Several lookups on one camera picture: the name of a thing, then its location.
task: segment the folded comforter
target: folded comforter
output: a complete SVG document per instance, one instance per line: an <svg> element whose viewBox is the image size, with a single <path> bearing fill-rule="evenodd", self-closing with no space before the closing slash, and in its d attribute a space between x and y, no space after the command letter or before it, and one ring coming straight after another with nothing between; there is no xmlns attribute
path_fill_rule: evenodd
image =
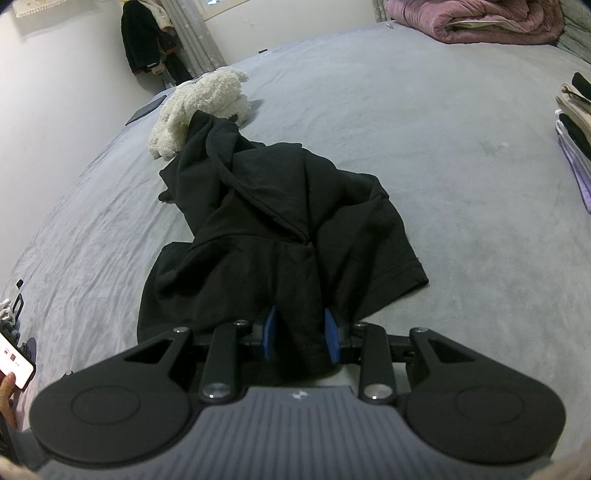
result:
<svg viewBox="0 0 591 480"><path fill-rule="evenodd" d="M558 0L388 0L386 11L444 43L534 45L564 28Z"/></svg>

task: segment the white plush toy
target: white plush toy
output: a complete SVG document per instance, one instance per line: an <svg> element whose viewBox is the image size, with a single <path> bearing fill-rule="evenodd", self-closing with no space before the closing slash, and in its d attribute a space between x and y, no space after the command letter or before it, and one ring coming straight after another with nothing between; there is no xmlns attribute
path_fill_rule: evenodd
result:
<svg viewBox="0 0 591 480"><path fill-rule="evenodd" d="M223 67L206 73L197 82L185 82L177 87L160 110L160 117L150 133L148 149L154 158L173 158L181 151L187 130L197 110L220 118L236 117L244 123L251 111L241 83L248 80L242 70Z"/></svg>

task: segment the smartphone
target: smartphone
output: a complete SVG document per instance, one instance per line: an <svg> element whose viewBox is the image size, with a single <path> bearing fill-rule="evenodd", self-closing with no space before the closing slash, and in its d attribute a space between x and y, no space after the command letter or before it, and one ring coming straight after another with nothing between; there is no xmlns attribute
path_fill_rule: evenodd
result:
<svg viewBox="0 0 591 480"><path fill-rule="evenodd" d="M148 113L153 112L154 110L156 110L160 106L160 104L162 102L164 102L164 99L165 98L166 98L166 95L162 95L162 97L156 98L156 100L154 100L153 102L150 102L148 105L143 106L142 108L140 108L137 112L135 112L131 116L131 118L129 120L127 120L127 123L125 125L129 125L131 122L135 122L136 120L139 120L143 116L148 115Z"/></svg>
<svg viewBox="0 0 591 480"><path fill-rule="evenodd" d="M21 351L4 335L0 335L0 371L17 376L17 387L25 390L35 376L35 364L27 360Z"/></svg>

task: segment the hand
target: hand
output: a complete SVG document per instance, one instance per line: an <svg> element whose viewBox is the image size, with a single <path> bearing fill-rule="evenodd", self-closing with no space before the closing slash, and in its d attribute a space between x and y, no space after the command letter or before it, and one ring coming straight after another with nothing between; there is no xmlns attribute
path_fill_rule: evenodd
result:
<svg viewBox="0 0 591 480"><path fill-rule="evenodd" d="M591 478L591 440L581 451L536 472L530 480L589 480Z"/></svg>
<svg viewBox="0 0 591 480"><path fill-rule="evenodd" d="M12 393L14 392L17 377L12 372L8 375L4 375L2 372L0 372L0 378L2 380L0 382L0 414L2 414L4 420L6 420L6 423L16 430L17 419L14 416L12 405L9 400L12 396Z"/></svg>
<svg viewBox="0 0 591 480"><path fill-rule="evenodd" d="M0 456L0 478L2 480L41 480L30 470L16 466L2 456Z"/></svg>

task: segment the bed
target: bed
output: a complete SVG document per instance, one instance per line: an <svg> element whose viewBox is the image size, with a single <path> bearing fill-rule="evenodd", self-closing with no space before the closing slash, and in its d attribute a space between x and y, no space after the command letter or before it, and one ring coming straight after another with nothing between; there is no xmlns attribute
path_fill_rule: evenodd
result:
<svg viewBox="0 0 591 480"><path fill-rule="evenodd" d="M554 132L561 82L591 66L551 46L444 45L386 23L236 66L250 75L244 136L301 142L372 173L401 214L430 285L369 320L400 335L431 327L546 382L568 415L557 455L591 436L591 217ZM22 338L37 341L23 428L49 383L136 344L160 249L193 238L157 198L165 162L147 150L157 116L88 165L14 268Z"/></svg>

